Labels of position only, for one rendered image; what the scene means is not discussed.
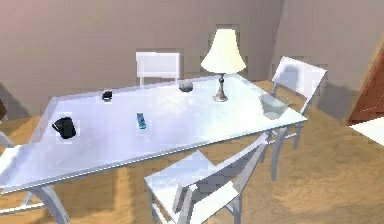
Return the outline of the white chair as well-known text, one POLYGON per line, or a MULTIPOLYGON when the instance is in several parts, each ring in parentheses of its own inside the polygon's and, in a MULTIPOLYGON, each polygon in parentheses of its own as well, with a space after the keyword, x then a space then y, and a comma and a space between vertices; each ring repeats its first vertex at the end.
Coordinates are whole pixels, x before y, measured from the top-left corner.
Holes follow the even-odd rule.
POLYGON ((263 134, 218 165, 196 151, 145 177, 154 224, 203 224, 223 208, 241 224, 242 193, 266 146, 263 134))
POLYGON ((288 115, 292 112, 292 117, 300 120, 267 131, 269 144, 273 146, 272 164, 274 167, 278 164, 280 151, 285 140, 293 138, 294 148, 298 147, 301 124, 306 121, 305 114, 326 73, 327 71, 321 67, 287 56, 281 58, 273 75, 273 89, 269 94, 277 96, 277 90, 284 88, 303 97, 304 104, 298 112, 294 112, 291 106, 285 111, 288 115))
POLYGON ((180 78, 180 54, 175 52, 137 52, 137 77, 144 85, 145 78, 180 78))
POLYGON ((0 216, 15 214, 44 207, 43 203, 32 203, 34 195, 28 192, 24 199, 16 196, 5 196, 1 192, 5 187, 20 146, 15 144, 5 133, 0 131, 0 216))

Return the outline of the cream shade table lamp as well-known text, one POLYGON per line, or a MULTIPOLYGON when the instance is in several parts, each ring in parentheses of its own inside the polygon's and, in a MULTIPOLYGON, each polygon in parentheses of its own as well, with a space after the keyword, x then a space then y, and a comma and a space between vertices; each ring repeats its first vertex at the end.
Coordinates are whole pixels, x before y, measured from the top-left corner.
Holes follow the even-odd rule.
POLYGON ((237 44, 236 31, 233 29, 218 29, 212 45, 201 62, 201 67, 210 73, 219 74, 219 87, 213 99, 225 102, 228 97, 224 93, 224 75, 238 73, 246 68, 237 44))

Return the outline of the white dining table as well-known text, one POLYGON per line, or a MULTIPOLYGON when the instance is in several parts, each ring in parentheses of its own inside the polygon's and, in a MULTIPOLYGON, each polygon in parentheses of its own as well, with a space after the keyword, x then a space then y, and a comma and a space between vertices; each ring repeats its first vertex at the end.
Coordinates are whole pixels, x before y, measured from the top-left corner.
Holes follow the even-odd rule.
POLYGON ((99 92, 54 97, 29 143, 21 145, 4 194, 42 193, 58 182, 138 163, 207 144, 280 128, 300 119, 263 115, 263 89, 238 74, 225 79, 225 102, 213 95, 215 76, 195 78, 184 93, 174 82, 116 89, 111 101, 99 92), (143 113, 146 129, 140 129, 143 113), (52 128, 70 117, 76 135, 63 139, 52 128))

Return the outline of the black mug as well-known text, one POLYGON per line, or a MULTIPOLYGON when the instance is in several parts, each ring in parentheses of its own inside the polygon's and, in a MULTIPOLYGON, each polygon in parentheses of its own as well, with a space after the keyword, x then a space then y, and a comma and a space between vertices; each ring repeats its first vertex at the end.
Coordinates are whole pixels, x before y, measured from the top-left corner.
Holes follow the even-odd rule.
POLYGON ((76 135, 76 129, 70 117, 58 119, 52 124, 52 128, 58 132, 63 139, 70 139, 76 135))

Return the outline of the brown wooden door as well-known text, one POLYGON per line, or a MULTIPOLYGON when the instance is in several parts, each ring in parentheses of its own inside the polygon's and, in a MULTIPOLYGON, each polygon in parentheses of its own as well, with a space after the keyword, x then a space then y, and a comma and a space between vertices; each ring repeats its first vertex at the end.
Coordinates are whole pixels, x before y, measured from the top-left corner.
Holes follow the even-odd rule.
POLYGON ((384 117, 384 36, 354 97, 347 125, 384 117))

